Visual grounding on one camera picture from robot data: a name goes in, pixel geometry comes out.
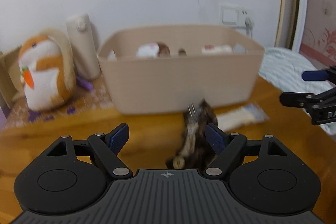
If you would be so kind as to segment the brown squirrel plush keychain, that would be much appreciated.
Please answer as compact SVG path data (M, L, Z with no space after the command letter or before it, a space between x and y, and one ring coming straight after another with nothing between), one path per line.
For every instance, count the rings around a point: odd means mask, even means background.
M141 45L135 54L139 58L156 58L170 56L169 47L163 42L153 42Z

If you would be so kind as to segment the white tissue packet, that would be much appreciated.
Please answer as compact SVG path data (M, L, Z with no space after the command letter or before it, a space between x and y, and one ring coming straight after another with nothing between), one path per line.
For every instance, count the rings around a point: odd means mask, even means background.
M201 50L202 54L205 55L212 55L212 54L233 54L234 50L230 45L223 45L223 46L213 46L213 45L206 45Z

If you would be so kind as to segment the cream blue flat packet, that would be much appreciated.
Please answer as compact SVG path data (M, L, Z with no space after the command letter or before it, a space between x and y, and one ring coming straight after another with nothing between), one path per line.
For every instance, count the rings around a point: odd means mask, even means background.
M259 105L253 103L217 115L218 128L224 132L249 124L262 123L268 119L264 110Z

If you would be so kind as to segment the purple pen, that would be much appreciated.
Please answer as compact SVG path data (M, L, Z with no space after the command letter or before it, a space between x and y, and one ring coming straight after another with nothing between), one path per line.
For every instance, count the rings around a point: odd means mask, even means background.
M92 91L94 86L88 80L81 78L80 76L76 75L76 85L84 90Z

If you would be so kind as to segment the beige plastic storage basket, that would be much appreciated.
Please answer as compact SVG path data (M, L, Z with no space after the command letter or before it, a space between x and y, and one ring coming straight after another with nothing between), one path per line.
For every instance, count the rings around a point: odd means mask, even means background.
M163 42L170 56L139 58L138 47ZM206 45L230 45L233 54L202 54ZM114 50L116 59L107 60ZM205 100L211 107L247 101L253 91L264 47L218 25L171 25L115 32L97 59L115 108L122 114L185 111Z

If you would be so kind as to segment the cream thermos bottle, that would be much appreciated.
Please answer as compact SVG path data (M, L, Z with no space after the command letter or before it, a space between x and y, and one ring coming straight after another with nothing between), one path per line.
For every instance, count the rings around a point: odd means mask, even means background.
M100 66L89 15L84 13L70 16L66 20L66 27L78 75L86 80L96 79L100 75Z

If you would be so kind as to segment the orange white hamster plush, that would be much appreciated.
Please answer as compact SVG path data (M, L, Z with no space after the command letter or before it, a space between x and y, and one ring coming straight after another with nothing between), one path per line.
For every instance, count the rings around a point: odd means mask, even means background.
M47 111L67 103L76 88L70 42L59 29L48 28L22 45L18 64L27 106Z

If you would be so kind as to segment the brown cardboard box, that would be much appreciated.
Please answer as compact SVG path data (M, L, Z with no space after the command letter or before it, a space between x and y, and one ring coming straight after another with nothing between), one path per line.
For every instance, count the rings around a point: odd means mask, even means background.
M25 96L18 64L20 49L21 46L18 46L9 52L1 53L1 96L9 109Z

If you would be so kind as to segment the white door frame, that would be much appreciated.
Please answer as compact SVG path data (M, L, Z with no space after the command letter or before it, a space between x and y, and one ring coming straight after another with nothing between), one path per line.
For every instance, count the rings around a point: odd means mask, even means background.
M276 47L316 66L335 64L335 0L281 0Z

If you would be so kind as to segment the white wall switch socket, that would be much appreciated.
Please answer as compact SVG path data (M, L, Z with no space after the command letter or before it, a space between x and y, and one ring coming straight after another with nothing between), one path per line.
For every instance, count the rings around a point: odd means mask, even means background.
M219 5L220 22L224 26L235 29L254 28L254 12L243 6L230 3Z

